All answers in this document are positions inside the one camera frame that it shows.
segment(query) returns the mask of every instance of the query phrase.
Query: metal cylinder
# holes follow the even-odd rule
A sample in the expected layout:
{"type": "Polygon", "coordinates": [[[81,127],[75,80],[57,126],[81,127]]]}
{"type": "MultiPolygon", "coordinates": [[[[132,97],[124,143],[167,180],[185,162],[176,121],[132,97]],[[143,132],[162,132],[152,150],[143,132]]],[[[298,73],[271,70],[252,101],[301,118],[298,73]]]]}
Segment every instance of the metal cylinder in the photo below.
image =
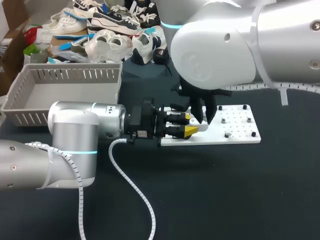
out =
{"type": "Polygon", "coordinates": [[[48,167],[46,151],[21,142],[0,140],[0,189],[40,188],[48,167]]]}
{"type": "Polygon", "coordinates": [[[98,137],[100,140],[115,140],[124,134],[126,108],[123,105],[74,101],[58,101],[51,106],[48,114],[48,127],[51,134],[54,132],[53,121],[56,113],[67,109],[95,113],[99,118],[98,137]]]}
{"type": "MultiPolygon", "coordinates": [[[[52,146],[70,155],[81,175],[84,186],[93,183],[96,175],[98,151],[98,116],[89,111],[66,109],[56,113],[53,120],[52,146]]],[[[54,168],[50,187],[72,188],[76,181],[70,166],[69,174],[54,168]]]]}

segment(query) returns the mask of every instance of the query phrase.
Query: cable connector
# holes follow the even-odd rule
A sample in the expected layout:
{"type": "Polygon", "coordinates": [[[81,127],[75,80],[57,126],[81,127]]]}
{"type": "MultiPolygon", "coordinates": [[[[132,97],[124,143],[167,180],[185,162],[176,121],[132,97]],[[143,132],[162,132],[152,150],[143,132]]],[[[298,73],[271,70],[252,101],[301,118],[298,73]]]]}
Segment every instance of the cable connector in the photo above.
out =
{"type": "Polygon", "coordinates": [[[131,139],[128,138],[128,139],[126,140],[126,142],[127,142],[128,144],[135,144],[136,138],[137,138],[136,133],[133,133],[131,139]]]}

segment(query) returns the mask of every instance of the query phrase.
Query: screw hole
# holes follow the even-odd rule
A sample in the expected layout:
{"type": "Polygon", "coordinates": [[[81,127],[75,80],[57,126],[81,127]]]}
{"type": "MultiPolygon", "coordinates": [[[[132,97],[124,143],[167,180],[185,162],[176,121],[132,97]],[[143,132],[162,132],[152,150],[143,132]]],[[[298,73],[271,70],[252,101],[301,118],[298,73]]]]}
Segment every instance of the screw hole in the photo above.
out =
{"type": "Polygon", "coordinates": [[[230,40],[230,34],[229,33],[227,33],[225,36],[224,36],[224,41],[227,43],[227,42],[229,42],[229,40],[230,40]]]}

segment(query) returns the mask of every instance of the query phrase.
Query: black shoe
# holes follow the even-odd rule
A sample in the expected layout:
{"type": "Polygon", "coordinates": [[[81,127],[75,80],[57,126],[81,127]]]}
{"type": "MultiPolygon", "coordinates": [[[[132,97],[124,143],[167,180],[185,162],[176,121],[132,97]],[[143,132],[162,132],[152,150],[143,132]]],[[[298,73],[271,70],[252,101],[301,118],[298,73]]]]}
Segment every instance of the black shoe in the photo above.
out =
{"type": "Polygon", "coordinates": [[[99,27],[99,26],[93,26],[92,23],[92,18],[87,18],[86,19],[86,26],[87,26],[87,30],[88,30],[88,34],[94,34],[100,30],[103,30],[103,27],[99,27]]]}
{"type": "Polygon", "coordinates": [[[141,28],[143,29],[148,29],[153,26],[160,26],[161,24],[157,5],[153,2],[149,4],[147,14],[143,14],[140,17],[142,19],[141,28]]]}
{"type": "Polygon", "coordinates": [[[136,35],[139,33],[140,24],[129,16],[120,15],[116,12],[105,14],[97,9],[93,14],[91,25],[114,31],[124,35],[136,35]]]}
{"type": "Polygon", "coordinates": [[[151,0],[135,0],[136,5],[140,8],[146,8],[150,4],[151,0]]]}

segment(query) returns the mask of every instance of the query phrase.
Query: bolt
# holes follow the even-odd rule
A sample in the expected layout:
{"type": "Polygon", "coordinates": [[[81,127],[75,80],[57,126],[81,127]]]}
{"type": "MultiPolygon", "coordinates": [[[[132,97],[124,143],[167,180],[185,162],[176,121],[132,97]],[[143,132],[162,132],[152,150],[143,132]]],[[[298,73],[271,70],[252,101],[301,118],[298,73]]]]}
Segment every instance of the bolt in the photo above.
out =
{"type": "Polygon", "coordinates": [[[311,24],[311,29],[313,31],[319,31],[320,30],[320,21],[315,21],[311,24]]]}

